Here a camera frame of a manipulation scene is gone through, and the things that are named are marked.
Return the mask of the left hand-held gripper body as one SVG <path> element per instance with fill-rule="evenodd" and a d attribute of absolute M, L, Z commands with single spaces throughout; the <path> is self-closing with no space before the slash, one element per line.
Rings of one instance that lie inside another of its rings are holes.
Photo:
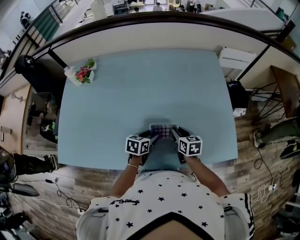
<path fill-rule="evenodd" d="M 128 160 L 132 156 L 142 157 L 141 165 L 145 164 L 152 146 L 150 135 L 130 135 L 126 138 L 125 152 L 128 153 Z"/>

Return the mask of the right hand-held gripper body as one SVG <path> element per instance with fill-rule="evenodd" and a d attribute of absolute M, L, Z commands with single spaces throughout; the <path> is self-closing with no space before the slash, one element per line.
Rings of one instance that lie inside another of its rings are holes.
<path fill-rule="evenodd" d="M 179 137 L 178 158 L 181 164 L 185 164 L 184 157 L 198 157 L 202 153 L 202 139 L 199 136 Z"/>

